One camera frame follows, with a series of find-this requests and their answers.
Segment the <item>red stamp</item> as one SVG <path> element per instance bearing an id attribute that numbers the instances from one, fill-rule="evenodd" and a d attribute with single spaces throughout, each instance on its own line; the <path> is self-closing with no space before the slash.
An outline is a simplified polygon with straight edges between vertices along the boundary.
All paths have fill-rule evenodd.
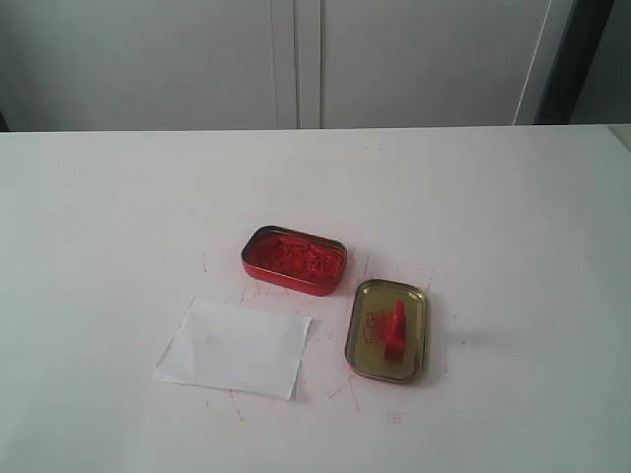
<path id="1" fill-rule="evenodd" d="M 385 317 L 384 358 L 393 363 L 402 361 L 406 350 L 406 314 L 403 300 L 397 300 Z"/>

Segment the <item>red ink pad tin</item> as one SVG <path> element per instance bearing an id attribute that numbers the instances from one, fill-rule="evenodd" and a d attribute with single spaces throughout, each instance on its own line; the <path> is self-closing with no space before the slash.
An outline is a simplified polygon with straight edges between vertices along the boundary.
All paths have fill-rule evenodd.
<path id="1" fill-rule="evenodd" d="M 347 259 L 337 240 L 278 226 L 259 228 L 241 253 L 250 277 L 318 297 L 335 291 Z"/>

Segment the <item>gold tin lid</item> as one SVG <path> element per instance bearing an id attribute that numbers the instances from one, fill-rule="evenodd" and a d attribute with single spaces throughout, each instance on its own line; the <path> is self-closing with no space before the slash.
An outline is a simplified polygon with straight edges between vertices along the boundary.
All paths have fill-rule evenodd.
<path id="1" fill-rule="evenodd" d="M 363 377 L 407 384 L 425 369 L 430 306 L 421 289 L 370 279 L 355 293 L 345 360 Z"/>

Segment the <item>white paper sheet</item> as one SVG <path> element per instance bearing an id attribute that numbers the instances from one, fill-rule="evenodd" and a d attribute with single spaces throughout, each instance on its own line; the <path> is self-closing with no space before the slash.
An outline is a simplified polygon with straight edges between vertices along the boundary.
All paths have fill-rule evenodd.
<path id="1" fill-rule="evenodd" d="M 289 400 L 312 319 L 195 298 L 154 369 L 162 382 Z"/>

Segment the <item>white cabinet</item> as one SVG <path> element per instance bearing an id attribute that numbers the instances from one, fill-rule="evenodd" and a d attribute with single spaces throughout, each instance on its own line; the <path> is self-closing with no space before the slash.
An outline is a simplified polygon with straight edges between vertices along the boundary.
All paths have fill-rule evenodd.
<path id="1" fill-rule="evenodd" d="M 5 1 L 14 131 L 531 124 L 570 1 Z"/>

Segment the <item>dark post in background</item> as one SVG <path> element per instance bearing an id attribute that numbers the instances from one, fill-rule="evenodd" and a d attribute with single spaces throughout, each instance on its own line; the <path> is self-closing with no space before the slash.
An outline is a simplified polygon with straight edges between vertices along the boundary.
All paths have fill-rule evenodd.
<path id="1" fill-rule="evenodd" d="M 536 125 L 630 122 L 630 0 L 575 1 Z"/>

